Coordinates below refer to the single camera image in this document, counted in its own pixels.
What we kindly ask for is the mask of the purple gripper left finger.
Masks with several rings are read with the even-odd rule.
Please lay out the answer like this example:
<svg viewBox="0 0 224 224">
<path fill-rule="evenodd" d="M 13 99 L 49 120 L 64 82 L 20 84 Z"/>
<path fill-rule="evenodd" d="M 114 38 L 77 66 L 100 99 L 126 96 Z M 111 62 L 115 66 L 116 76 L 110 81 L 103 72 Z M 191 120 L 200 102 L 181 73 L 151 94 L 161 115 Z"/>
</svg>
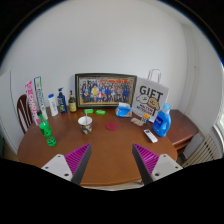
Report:
<svg viewBox="0 0 224 224">
<path fill-rule="evenodd" d="M 48 161 L 42 169 L 79 185 L 82 181 L 91 153 L 91 144 L 86 144 L 66 155 L 57 154 Z"/>
</svg>

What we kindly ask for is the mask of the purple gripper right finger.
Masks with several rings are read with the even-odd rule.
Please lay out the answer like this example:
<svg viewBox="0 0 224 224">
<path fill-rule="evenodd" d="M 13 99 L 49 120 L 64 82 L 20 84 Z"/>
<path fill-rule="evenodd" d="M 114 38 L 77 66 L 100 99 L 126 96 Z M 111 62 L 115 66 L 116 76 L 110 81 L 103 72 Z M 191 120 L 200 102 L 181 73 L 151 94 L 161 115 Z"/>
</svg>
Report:
<svg viewBox="0 0 224 224">
<path fill-rule="evenodd" d="M 169 155 L 158 155 L 138 144 L 132 145 L 132 154 L 144 185 L 150 184 L 182 169 Z"/>
</svg>

